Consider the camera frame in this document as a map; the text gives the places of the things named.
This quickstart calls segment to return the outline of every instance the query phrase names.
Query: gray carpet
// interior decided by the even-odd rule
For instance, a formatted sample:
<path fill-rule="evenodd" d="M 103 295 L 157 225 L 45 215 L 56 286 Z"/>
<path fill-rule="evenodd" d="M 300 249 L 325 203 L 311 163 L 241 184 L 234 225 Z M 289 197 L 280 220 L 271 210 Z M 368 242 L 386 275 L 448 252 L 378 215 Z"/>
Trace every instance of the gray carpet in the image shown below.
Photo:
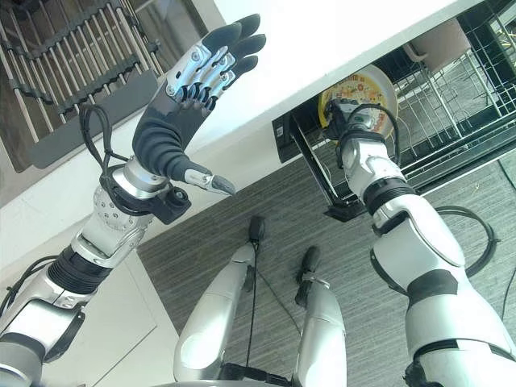
<path fill-rule="evenodd" d="M 516 153 L 504 157 L 516 181 Z M 501 310 L 511 271 L 516 265 L 516 193 L 494 163 L 430 194 L 436 206 L 466 206 L 491 223 L 501 239 L 491 263 L 473 279 L 476 289 Z M 389 290 L 368 261 L 375 240 L 368 215 L 339 223 L 323 215 L 326 203 L 304 160 L 238 192 L 171 228 L 139 248 L 139 256 L 175 327 L 181 332 L 195 302 L 246 240 L 248 220 L 267 220 L 258 269 L 287 305 L 299 326 L 303 311 L 293 302 L 294 275 L 304 251 L 322 250 L 319 272 L 331 283 L 347 329 L 349 387 L 403 386 L 409 363 L 404 317 L 407 300 Z M 483 230 L 469 219 L 446 217 L 473 262 L 485 243 Z M 252 295 L 241 297 L 226 360 L 243 364 L 247 351 Z M 507 301 L 506 325 L 516 337 L 516 284 Z M 296 359 L 298 333 L 265 283 L 258 280 L 251 366 L 289 377 Z"/>

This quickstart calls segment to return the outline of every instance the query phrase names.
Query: black robotic glove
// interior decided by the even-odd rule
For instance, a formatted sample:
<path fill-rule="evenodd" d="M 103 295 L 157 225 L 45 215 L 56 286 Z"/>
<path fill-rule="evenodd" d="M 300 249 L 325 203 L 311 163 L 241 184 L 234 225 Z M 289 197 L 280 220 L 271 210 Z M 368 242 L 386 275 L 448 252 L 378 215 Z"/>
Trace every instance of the black robotic glove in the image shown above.
<path fill-rule="evenodd" d="M 222 93 L 256 67 L 258 57 L 252 54 L 265 45 L 265 35 L 253 35 L 259 25 L 260 16 L 250 15 L 212 31 L 167 72 L 132 142 L 136 159 L 149 172 L 214 192 L 235 192 L 228 180 L 191 161 L 184 150 Z"/>

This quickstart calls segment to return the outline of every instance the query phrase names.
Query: colorful plate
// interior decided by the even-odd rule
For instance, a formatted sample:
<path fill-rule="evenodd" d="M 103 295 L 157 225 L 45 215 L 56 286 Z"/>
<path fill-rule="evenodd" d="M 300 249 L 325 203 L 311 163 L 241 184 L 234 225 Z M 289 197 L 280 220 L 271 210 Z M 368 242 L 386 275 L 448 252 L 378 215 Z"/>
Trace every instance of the colorful plate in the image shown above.
<path fill-rule="evenodd" d="M 380 103 L 389 109 L 394 117 L 397 117 L 397 99 L 393 84 L 378 67 L 372 64 L 335 83 L 319 95 L 318 116 L 323 128 L 328 126 L 328 121 L 324 117 L 324 108 L 333 98 L 355 100 L 358 104 Z M 393 130 L 393 124 L 387 114 L 377 109 L 369 109 L 369 114 L 374 122 L 372 131 L 388 137 Z"/>

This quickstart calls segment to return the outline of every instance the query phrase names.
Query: metal screw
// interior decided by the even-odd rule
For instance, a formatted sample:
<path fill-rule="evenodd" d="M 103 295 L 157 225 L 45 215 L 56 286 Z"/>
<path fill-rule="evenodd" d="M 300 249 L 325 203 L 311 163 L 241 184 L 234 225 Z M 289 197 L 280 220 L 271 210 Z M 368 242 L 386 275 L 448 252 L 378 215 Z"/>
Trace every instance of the metal screw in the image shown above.
<path fill-rule="evenodd" d="M 174 96 L 176 94 L 176 90 L 172 87 L 172 85 L 167 85 L 167 88 L 165 89 L 167 92 L 167 95 Z"/>

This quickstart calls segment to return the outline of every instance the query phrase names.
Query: metal rack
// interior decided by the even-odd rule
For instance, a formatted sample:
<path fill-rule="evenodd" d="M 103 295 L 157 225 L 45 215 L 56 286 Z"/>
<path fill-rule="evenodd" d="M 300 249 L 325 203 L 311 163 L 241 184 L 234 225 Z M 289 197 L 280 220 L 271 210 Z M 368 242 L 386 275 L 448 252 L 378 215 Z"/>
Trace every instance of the metal rack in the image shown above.
<path fill-rule="evenodd" d="M 395 87 L 401 167 L 421 194 L 516 148 L 516 3 L 483 2 L 457 19 L 472 48 L 436 74 L 402 48 L 373 62 Z M 329 215 L 349 220 L 364 212 L 320 127 L 317 96 L 273 127 L 283 161 L 296 153 L 287 136 L 301 149 Z M 387 145 L 393 154 L 392 138 Z"/>
<path fill-rule="evenodd" d="M 134 74 L 163 74 L 158 45 L 128 0 L 2 1 L 0 38 L 0 59 L 35 143 Z"/>

